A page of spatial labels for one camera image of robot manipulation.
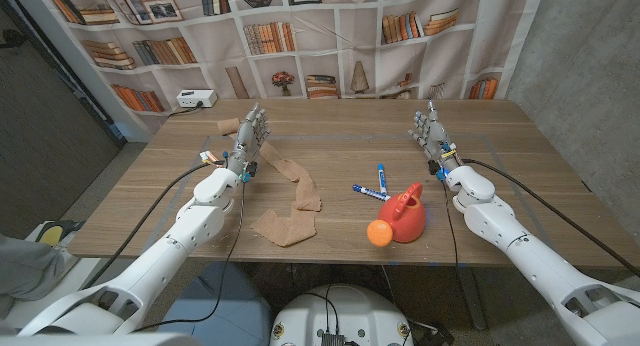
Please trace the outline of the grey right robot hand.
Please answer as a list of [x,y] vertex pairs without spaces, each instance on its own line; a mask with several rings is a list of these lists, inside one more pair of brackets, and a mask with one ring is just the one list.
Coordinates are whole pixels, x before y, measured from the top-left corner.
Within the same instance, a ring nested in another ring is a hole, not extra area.
[[414,128],[408,133],[423,149],[428,159],[428,170],[431,175],[440,173],[446,176],[455,168],[463,165],[457,155],[455,144],[439,120],[432,99],[428,100],[426,112],[417,111],[415,113]]

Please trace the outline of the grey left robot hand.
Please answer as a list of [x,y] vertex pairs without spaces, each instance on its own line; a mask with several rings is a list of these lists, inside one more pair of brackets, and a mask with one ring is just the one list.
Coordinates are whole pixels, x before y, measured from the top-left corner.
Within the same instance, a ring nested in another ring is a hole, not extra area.
[[230,171],[241,175],[245,167],[257,159],[260,148],[270,133],[267,119],[266,110],[255,103],[237,130],[228,159],[227,168]]

